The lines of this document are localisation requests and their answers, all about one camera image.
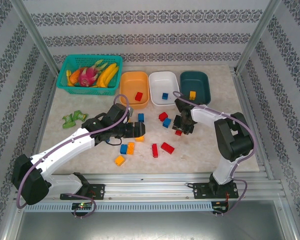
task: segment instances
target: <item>dark green bowl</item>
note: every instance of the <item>dark green bowl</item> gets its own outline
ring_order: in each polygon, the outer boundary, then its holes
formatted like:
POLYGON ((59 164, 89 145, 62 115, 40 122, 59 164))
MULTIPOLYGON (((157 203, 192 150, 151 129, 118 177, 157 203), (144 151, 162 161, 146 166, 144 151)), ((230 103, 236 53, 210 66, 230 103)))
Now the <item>dark green bowl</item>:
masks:
POLYGON ((180 92, 187 97, 195 92, 195 104, 208 104, 211 101, 208 76, 202 71, 184 71, 180 75, 180 92))

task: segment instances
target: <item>blue block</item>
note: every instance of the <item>blue block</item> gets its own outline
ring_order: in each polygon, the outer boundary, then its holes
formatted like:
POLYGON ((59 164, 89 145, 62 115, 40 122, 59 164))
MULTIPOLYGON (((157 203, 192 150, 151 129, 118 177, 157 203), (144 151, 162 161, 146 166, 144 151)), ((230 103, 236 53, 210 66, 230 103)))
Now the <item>blue block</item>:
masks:
POLYGON ((120 154, 127 154, 127 150, 128 150, 128 145, 122 144, 120 148, 120 154))
POLYGON ((145 115, 143 113, 138 113, 138 122, 140 123, 145 122, 145 115))
POLYGON ((163 121, 163 126, 165 128, 169 128, 169 125, 171 123, 171 119, 170 118, 166 118, 164 121, 163 121))
POLYGON ((168 100, 168 93, 163 93, 162 94, 162 99, 164 99, 164 100, 168 100))

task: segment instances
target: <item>marble surface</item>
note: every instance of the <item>marble surface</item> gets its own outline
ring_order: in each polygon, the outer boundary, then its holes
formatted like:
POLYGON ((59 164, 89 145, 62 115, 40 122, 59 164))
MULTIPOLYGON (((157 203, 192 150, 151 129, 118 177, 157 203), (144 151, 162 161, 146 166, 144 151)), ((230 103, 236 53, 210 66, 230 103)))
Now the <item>marble surface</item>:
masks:
MULTIPOLYGON (((184 71, 202 71, 208 75, 211 91, 209 107, 225 113, 241 112, 240 103, 234 87, 233 79, 227 65, 209 66, 129 66, 123 71, 144 71, 148 75, 157 71, 172 71, 178 81, 184 71)), ((76 121, 76 126, 63 129, 62 117, 81 110, 94 117, 99 113, 107 112, 113 104, 114 96, 98 95, 72 95, 63 89, 56 89, 52 102, 47 125, 45 127, 40 151, 54 146, 61 140, 70 136, 81 126, 81 121, 76 121)), ((166 111, 172 119, 179 114, 177 108, 166 111)), ((218 166, 220 153, 217 146, 215 130, 197 123, 193 134, 178 136, 172 130, 172 123, 167 129, 162 126, 158 115, 162 110, 156 109, 151 100, 145 109, 135 110, 132 122, 138 121, 138 113, 144 113, 146 134, 144 142, 136 142, 134 155, 123 155, 125 163, 117 166, 114 163, 120 155, 120 146, 110 146, 104 142, 97 147, 77 155, 55 174, 132 174, 132 173, 203 173, 213 172, 218 166), (175 148, 172 155, 163 151, 160 146, 166 142, 175 148), (151 146, 157 143, 159 157, 152 157, 151 146)), ((133 139, 123 139, 122 143, 135 142, 133 139)), ((240 172, 259 171, 256 157, 248 159, 237 168, 240 172)))

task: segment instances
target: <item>green toy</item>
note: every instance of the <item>green toy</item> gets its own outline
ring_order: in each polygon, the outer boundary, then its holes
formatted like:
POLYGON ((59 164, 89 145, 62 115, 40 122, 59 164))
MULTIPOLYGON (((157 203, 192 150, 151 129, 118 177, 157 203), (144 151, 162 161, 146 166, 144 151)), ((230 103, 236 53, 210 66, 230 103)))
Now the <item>green toy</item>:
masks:
POLYGON ((70 115, 64 116, 62 119, 65 120, 65 123, 62 124, 62 128, 69 129, 76 125, 76 122, 73 121, 72 113, 70 115))
POLYGON ((83 114, 80 110, 77 110, 77 111, 74 111, 72 120, 76 121, 76 120, 80 119, 82 122, 84 122, 87 117, 88 117, 88 114, 83 114))

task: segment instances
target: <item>orange bowl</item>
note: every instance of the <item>orange bowl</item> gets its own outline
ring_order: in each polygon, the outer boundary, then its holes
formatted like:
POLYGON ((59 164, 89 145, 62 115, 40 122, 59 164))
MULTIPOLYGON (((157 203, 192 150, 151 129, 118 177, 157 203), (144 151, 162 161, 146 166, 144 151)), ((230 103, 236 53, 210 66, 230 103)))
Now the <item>orange bowl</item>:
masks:
MULTIPOLYGON (((126 95, 129 106, 133 109, 144 109, 149 102, 149 81, 148 75, 143 71, 127 71, 121 75, 120 94, 126 95), (140 101, 135 99, 137 93, 142 93, 140 101)), ((120 97, 120 102, 127 105, 126 99, 120 97)))

